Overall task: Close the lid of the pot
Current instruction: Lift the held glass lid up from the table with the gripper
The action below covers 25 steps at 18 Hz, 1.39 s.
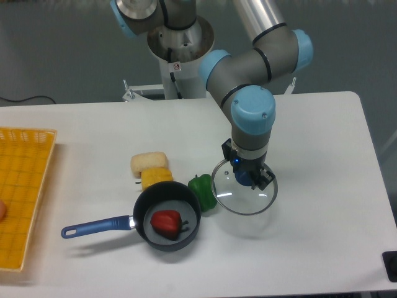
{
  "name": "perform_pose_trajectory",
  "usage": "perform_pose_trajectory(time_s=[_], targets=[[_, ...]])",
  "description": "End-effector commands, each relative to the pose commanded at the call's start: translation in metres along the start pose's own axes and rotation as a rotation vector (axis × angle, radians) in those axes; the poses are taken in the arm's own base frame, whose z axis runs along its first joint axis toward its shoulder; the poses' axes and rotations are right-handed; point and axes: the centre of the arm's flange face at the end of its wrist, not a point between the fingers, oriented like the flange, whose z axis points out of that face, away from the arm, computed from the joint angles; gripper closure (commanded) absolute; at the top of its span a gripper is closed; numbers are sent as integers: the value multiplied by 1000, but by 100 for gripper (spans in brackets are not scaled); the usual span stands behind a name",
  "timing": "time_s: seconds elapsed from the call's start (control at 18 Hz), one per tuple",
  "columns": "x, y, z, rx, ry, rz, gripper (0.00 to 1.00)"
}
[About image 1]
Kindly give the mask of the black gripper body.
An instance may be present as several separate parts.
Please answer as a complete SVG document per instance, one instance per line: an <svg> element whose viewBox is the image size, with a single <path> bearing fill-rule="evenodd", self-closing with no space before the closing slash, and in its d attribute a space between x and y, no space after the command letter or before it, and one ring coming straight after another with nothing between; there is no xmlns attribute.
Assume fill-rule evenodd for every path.
<svg viewBox="0 0 397 298"><path fill-rule="evenodd" d="M230 164L233 167L233 173L238 183L251 183L250 172L260 172L264 167L267 153L255 159L246 159L238 155L236 150L231 152Z"/></svg>

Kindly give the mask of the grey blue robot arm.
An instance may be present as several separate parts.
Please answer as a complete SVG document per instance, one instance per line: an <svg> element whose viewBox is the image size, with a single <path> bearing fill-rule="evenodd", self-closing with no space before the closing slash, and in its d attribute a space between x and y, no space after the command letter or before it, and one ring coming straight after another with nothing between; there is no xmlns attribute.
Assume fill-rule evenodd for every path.
<svg viewBox="0 0 397 298"><path fill-rule="evenodd" d="M166 99L212 96L231 124L231 139L222 150L237 182L265 189L275 178L265 168L275 99L264 85L311 63L310 37L288 28L275 1L235 1L252 47L232 56L214 49L213 29L197 14L195 1L111 1L110 6L126 36L146 34Z"/></svg>

